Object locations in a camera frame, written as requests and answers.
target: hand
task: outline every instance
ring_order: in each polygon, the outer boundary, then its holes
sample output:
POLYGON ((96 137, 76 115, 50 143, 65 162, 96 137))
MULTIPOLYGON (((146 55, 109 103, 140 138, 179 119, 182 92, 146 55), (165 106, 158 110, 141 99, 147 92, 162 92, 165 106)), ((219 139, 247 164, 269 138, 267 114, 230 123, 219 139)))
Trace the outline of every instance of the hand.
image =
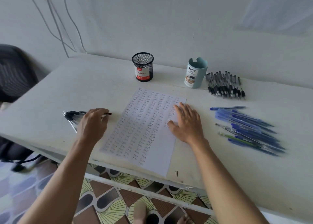
POLYGON ((178 117, 178 126, 170 120, 167 125, 170 131, 181 141, 193 145, 202 142, 205 138, 197 111, 192 110, 188 104, 179 103, 179 107, 174 105, 178 117))
POLYGON ((108 112, 108 109, 102 108, 89 110, 78 125, 78 140, 94 146, 106 130, 109 116, 106 115, 103 119, 101 117, 108 112))

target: foot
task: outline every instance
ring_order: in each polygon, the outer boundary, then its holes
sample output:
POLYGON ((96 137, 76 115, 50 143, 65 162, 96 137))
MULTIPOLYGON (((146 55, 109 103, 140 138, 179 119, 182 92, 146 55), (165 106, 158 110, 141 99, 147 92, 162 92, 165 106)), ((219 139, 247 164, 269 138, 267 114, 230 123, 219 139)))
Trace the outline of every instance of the foot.
POLYGON ((177 222, 177 224, 192 224, 192 223, 193 221, 188 216, 182 216, 177 222))
POLYGON ((144 224, 146 222, 147 208, 144 202, 138 201, 134 207, 134 224, 144 224))

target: desk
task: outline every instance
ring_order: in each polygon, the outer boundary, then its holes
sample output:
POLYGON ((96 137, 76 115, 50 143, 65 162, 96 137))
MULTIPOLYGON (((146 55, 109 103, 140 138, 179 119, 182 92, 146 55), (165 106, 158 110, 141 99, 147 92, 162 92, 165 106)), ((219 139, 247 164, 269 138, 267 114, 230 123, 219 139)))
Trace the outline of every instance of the desk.
MULTIPOLYGON (((199 89, 187 88, 185 69, 155 64, 153 75, 150 82, 139 82, 131 61, 79 54, 67 59, 1 113, 0 135, 62 157, 75 137, 62 116, 63 110, 110 109, 113 114, 105 133, 108 135, 137 88, 184 97, 201 115, 205 137, 216 155, 259 207, 313 220, 313 90, 242 79, 247 100, 227 100, 209 95, 205 83, 199 89), (214 125, 214 112, 209 108, 234 105, 245 105, 245 113, 275 125, 277 138, 287 154, 273 157, 232 145, 218 136, 220 128, 214 125)), ((90 163, 196 192, 204 188, 191 148, 179 140, 166 177, 99 152, 101 141, 95 146, 90 163)))

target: product label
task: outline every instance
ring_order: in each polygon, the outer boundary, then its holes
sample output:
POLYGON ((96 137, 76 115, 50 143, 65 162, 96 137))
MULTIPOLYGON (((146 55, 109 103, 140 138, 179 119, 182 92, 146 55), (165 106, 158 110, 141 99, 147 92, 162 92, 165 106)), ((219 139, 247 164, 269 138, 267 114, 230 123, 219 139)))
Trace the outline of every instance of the product label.
POLYGON ((197 74, 198 74, 197 69, 193 69, 192 67, 188 66, 185 76, 185 85, 192 88, 194 86, 197 74))
POLYGON ((150 79, 149 68, 135 67, 135 76, 138 79, 150 79))

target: floor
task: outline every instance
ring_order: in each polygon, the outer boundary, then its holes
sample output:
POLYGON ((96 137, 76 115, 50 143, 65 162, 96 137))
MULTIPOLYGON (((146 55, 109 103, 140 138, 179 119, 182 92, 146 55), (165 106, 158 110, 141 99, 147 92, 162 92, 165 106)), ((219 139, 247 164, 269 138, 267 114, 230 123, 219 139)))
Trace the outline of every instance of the floor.
MULTIPOLYGON (((17 223, 57 169, 57 165, 49 160, 30 167, 27 173, 13 173, 11 166, 10 163, 0 163, 0 224, 17 223)), ((101 166, 89 166, 103 178, 211 208, 207 196, 101 166)), ((147 205, 147 223, 175 224, 182 215, 187 214, 195 224, 217 224, 216 219, 207 214, 87 179, 82 185, 73 223, 133 223, 134 205, 138 200, 147 205)))

